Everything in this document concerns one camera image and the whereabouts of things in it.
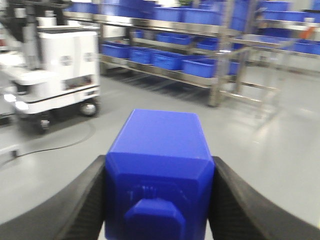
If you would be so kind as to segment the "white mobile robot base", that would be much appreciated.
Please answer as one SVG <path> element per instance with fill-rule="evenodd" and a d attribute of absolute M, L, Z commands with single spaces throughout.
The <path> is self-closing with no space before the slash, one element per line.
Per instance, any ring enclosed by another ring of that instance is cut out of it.
<path fill-rule="evenodd" d="M 17 58 L 0 58 L 9 80 L 3 98 L 40 134 L 60 112 L 95 117 L 100 110 L 98 35 L 67 23 L 64 10 L 72 5 L 71 0 L 0 3 L 0 22 L 21 49 Z"/>

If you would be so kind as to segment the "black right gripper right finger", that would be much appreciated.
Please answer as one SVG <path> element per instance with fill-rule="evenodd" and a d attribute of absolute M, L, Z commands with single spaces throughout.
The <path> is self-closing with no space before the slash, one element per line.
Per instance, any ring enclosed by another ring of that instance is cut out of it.
<path fill-rule="evenodd" d="M 208 221 L 215 240 L 318 240 L 320 229 L 276 205 L 220 157 L 215 165 Z"/>

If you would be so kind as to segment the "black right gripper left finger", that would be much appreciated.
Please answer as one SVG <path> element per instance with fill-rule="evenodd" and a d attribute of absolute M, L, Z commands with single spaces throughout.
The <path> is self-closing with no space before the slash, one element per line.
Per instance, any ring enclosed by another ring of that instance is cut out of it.
<path fill-rule="evenodd" d="M 2 240 L 97 240 L 105 219 L 105 157 L 61 191 L 0 225 Z"/>

